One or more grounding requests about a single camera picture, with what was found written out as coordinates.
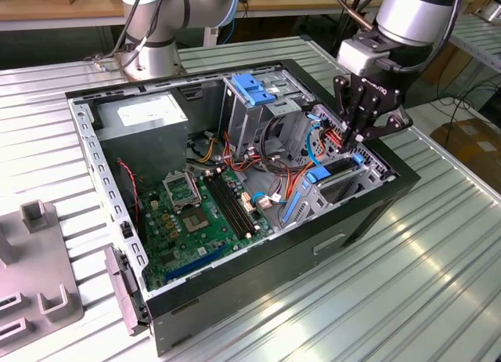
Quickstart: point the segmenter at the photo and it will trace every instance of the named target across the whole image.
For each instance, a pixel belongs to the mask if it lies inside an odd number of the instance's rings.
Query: sticker
[[[170,93],[160,95],[153,100],[119,107],[117,113],[125,127],[158,119],[165,119],[168,124],[186,120],[181,107]]]
[[[271,93],[271,94],[280,93],[280,89],[278,89],[276,86],[272,86],[271,88],[267,88],[266,92]]]
[[[468,135],[477,135],[478,131],[473,125],[461,125],[461,129]]]
[[[486,152],[496,152],[497,149],[489,141],[478,141],[478,146]]]

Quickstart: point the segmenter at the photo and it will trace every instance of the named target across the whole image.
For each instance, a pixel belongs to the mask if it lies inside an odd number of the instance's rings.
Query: yellow wire
[[[214,147],[214,139],[211,139],[211,145],[209,146],[209,151],[207,152],[207,154],[205,155],[204,158],[202,158],[201,160],[199,160],[199,162],[207,162],[211,159],[211,156],[212,156],[212,148]]]

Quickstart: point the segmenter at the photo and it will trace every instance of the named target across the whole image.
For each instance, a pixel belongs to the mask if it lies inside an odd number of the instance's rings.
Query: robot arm
[[[139,0],[135,8],[137,0],[122,1],[125,16],[133,14],[125,45],[133,49],[121,55],[121,62],[125,73],[137,80],[178,74],[182,66],[174,30],[226,25],[238,5],[238,0]]]
[[[384,0],[375,26],[351,11],[363,31],[341,43],[337,61],[351,75],[335,77],[333,84],[343,149],[412,125],[402,108],[405,94],[449,40],[460,3]]]

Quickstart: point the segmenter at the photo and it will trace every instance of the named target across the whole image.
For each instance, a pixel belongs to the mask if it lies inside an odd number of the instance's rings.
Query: slotted aluminum table
[[[496,72],[501,72],[501,27],[478,16],[461,16],[450,42]]]
[[[300,38],[181,52],[189,71],[293,58],[331,92],[340,68]],[[104,266],[111,243],[63,93],[123,82],[87,63],[0,72],[0,212],[53,201],[82,320],[2,362],[158,360],[129,337]],[[366,237],[161,358],[484,360],[501,350],[499,196],[415,129],[385,140],[421,181]]]

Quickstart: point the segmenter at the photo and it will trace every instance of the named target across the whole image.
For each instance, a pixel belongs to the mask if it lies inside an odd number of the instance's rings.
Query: gray plastic tray
[[[56,209],[33,201],[0,217],[0,357],[84,314]]]

